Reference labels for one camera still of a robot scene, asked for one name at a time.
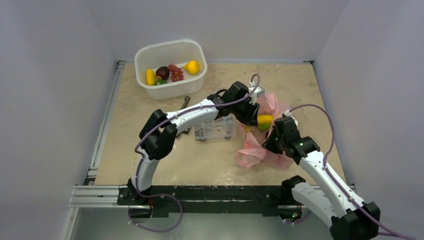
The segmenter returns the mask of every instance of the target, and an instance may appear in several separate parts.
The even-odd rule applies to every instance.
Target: plastic fruit
[[[270,129],[270,127],[271,127],[271,124],[259,124],[257,126],[257,129],[259,129],[259,131],[265,131]]]
[[[197,74],[199,72],[199,64],[197,61],[192,60],[189,61],[185,66],[184,69],[189,73],[189,74]]]
[[[155,72],[153,71],[153,69],[147,69],[146,70],[146,83],[149,86],[153,86],[155,85],[155,81],[156,81],[156,77],[155,77]]]
[[[156,78],[168,80],[170,76],[170,69],[167,66],[161,66],[156,70]]]
[[[173,82],[184,80],[184,74],[181,68],[177,67],[175,64],[170,64],[168,67],[172,73],[171,80]]]
[[[154,85],[162,85],[162,84],[167,84],[168,82],[166,80],[163,79],[158,79]]]
[[[272,124],[273,123],[273,116],[268,114],[262,114],[257,116],[257,124]]]

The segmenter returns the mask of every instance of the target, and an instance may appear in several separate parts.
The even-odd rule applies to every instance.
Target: yellow lemon
[[[197,61],[192,60],[189,61],[185,66],[184,69],[189,73],[189,74],[197,74],[199,72],[199,64]]]

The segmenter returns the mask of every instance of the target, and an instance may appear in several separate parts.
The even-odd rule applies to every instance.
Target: red grapes
[[[175,64],[170,64],[168,66],[169,70],[172,73],[171,79],[173,82],[184,80],[183,70],[177,67]]]

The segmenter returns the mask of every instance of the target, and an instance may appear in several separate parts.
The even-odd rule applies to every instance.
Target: beige table surface
[[[261,76],[261,87],[275,93],[291,107],[313,103],[324,106],[314,70],[310,64],[208,64],[203,88],[190,94],[189,106],[199,103],[235,81],[248,84],[251,76]],[[112,118],[107,131],[95,185],[121,185],[134,176],[140,156],[134,147],[138,135],[154,110],[165,113],[179,110],[185,96],[164,100],[151,99],[136,80],[134,64],[126,64]],[[327,151],[331,132],[326,116],[318,109],[304,107],[293,114],[299,121],[302,136],[312,137],[322,151]],[[279,171],[261,162],[251,168],[239,166],[235,152],[243,148],[241,131],[231,139],[214,142],[194,140],[193,130],[175,140],[173,151],[163,158],[154,174],[153,185],[280,185],[285,179],[300,175],[311,185],[315,181],[293,163]],[[337,150],[328,158],[334,170],[345,179]]]

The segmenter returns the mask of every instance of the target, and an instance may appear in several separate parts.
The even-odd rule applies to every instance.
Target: yellow pepper
[[[257,124],[261,125],[261,124],[272,124],[274,121],[274,118],[272,115],[268,115],[268,114],[263,114],[263,115],[258,115],[257,116]]]
[[[153,69],[147,69],[146,70],[146,83],[149,86],[153,86],[155,85],[156,82],[156,77],[155,77],[155,72],[153,71]]]

